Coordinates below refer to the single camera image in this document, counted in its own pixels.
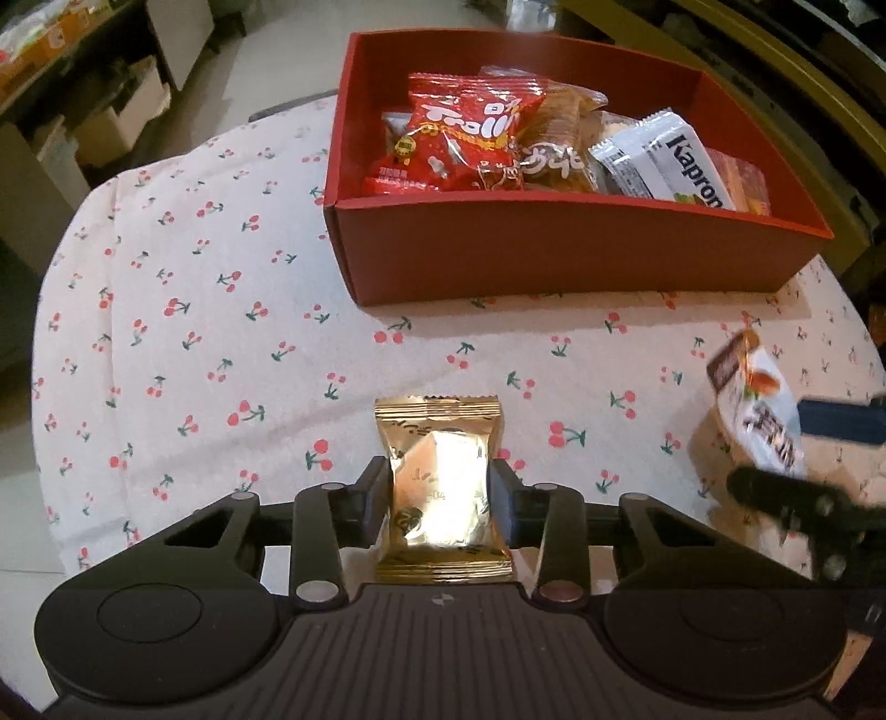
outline gold foil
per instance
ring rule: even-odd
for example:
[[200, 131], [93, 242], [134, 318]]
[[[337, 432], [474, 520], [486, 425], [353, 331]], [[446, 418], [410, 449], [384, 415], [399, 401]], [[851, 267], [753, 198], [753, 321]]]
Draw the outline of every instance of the gold foil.
[[393, 469], [380, 583], [492, 583], [513, 579], [486, 496], [497, 397], [376, 400]]

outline red box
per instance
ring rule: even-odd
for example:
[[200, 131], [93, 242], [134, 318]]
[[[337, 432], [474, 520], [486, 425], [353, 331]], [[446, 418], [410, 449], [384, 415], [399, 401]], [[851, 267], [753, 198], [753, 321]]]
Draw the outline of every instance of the red box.
[[[363, 197], [385, 151], [381, 113], [408, 109], [409, 73], [519, 67], [601, 90], [615, 113], [673, 108], [709, 147], [766, 175], [772, 217], [572, 192]], [[360, 305], [519, 293], [773, 293], [833, 238], [754, 121], [709, 75], [611, 45], [481, 30], [356, 33], [332, 130], [323, 213]]]

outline red snack bag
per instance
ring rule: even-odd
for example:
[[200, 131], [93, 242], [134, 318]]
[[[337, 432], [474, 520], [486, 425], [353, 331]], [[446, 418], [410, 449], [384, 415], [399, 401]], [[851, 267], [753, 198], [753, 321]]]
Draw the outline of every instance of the red snack bag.
[[545, 96], [535, 77], [412, 74], [406, 134], [367, 192], [520, 190], [516, 134]]

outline pastry package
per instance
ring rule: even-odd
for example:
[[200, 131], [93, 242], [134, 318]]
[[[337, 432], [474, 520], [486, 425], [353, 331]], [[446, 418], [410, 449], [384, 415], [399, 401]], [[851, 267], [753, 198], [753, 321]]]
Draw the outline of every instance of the pastry package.
[[[497, 66], [484, 66], [480, 73], [496, 77], [528, 75], [524, 70]], [[582, 120], [608, 102], [596, 90], [548, 81], [544, 102], [517, 135], [525, 181], [553, 190], [592, 192], [586, 163], [589, 145], [582, 141]]]
[[739, 449], [734, 459], [773, 473], [804, 476], [797, 401], [758, 335], [752, 330], [737, 333], [707, 370], [719, 420]]
[[536, 77], [411, 74], [412, 114], [369, 193], [520, 190], [516, 134], [545, 97]]
[[629, 197], [735, 210], [698, 135], [671, 110], [607, 137], [591, 155]]
[[393, 469], [380, 583], [513, 580], [486, 494], [497, 397], [376, 400], [376, 421]]
[[723, 180], [736, 210], [754, 215], [772, 214], [769, 210], [766, 178], [760, 168], [719, 150], [708, 148], [708, 155], [711, 156], [711, 162]]

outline white tablecloth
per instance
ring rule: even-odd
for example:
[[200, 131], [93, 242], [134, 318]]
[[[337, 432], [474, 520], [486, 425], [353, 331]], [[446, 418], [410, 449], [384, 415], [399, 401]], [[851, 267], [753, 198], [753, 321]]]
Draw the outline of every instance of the white tablecloth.
[[[759, 543], [723, 487], [733, 463], [707, 360], [752, 326], [798, 396], [864, 401], [886, 384], [821, 259], [774, 297], [355, 307], [321, 212], [334, 105], [124, 173], [74, 218], [43, 285], [34, 366], [47, 519], [69, 573], [233, 490], [270, 503], [354, 481], [382, 450], [373, 401], [406, 393], [497, 394], [500, 455], [527, 483], [604, 503], [647, 492]], [[569, 253], [577, 240], [560, 232], [550, 252]], [[870, 451], [806, 450], [855, 496], [886, 487]], [[800, 567], [803, 553], [786, 561]]]

